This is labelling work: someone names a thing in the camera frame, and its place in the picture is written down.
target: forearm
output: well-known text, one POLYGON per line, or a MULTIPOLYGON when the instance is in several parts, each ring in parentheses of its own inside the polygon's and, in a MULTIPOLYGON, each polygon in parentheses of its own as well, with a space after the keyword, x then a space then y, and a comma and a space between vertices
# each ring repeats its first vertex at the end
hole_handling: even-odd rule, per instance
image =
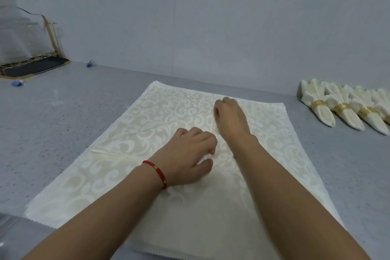
POLYGON ((270 237, 286 260, 369 259, 333 216, 253 135, 229 142, 270 237))
POLYGON ((23 260, 110 259, 161 188, 162 182, 152 167, 136 167, 23 260))

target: gold napkin ring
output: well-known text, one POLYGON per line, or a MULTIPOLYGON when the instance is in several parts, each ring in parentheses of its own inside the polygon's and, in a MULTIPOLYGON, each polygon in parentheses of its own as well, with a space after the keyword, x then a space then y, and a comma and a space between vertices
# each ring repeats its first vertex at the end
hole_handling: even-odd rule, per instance
POLYGON ((312 103, 311 109, 314 111, 314 109, 318 106, 328 106, 324 100, 316 100, 312 103))
POLYGON ((335 112, 340 115, 344 109, 352 109, 352 107, 348 103, 340 103, 336 105, 335 112))
POLYGON ((358 115, 360 117, 366 117, 367 115, 369 115, 370 113, 378 113, 377 110, 375 110, 375 108, 373 107, 363 107, 359 112, 358 112, 358 115))
POLYGON ((383 120, 385 122, 387 122, 388 124, 390 124, 390 114, 388 116, 386 116, 383 120))

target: person's left hand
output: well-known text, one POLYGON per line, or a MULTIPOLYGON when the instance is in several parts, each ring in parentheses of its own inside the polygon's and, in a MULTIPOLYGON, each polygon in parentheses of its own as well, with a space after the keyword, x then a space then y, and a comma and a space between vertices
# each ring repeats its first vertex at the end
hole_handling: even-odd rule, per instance
POLYGON ((210 132, 178 129, 149 161, 161 169, 168 186, 193 183, 211 171, 212 159, 197 163, 205 154, 214 154, 216 146, 217 138, 210 132))

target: folded napkin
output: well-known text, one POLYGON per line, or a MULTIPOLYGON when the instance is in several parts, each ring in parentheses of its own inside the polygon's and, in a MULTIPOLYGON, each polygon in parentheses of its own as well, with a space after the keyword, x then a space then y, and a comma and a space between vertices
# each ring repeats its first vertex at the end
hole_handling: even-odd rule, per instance
POLYGON ((326 82, 319 83, 315 78, 309 83, 301 81, 302 99, 301 101, 310 107, 324 124, 334 127, 336 125, 335 117, 326 104, 328 95, 325 95, 326 82))
MULTIPOLYGON (((55 228, 119 183, 163 146, 179 127, 216 134, 210 174, 196 184, 162 191, 127 245, 180 259, 279 259, 212 109, 222 95, 153 82, 71 166, 38 194, 25 216, 55 228)), ((342 224, 305 154, 283 104, 238 99, 251 132, 342 224)))
POLYGON ((375 103, 374 108, 379 112, 383 121, 390 124, 390 92, 380 88, 371 90, 371 96, 375 103))
POLYGON ((387 125, 383 122, 378 111, 374 108, 371 92, 362 86, 356 86, 354 89, 348 85, 344 86, 350 91, 352 100, 349 102, 352 109, 370 126, 384 135, 390 135, 387 125))
POLYGON ((350 90, 334 83, 326 83, 325 92, 329 94, 326 103, 329 109, 336 112, 346 123, 357 130, 364 130, 364 124, 349 105, 350 90))

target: white wall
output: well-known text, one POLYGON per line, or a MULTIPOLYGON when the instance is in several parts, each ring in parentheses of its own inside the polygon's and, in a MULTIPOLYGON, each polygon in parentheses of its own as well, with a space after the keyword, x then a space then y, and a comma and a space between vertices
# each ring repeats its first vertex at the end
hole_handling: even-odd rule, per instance
POLYGON ((294 95, 301 79, 390 88, 389 0, 16 0, 66 56, 294 95))

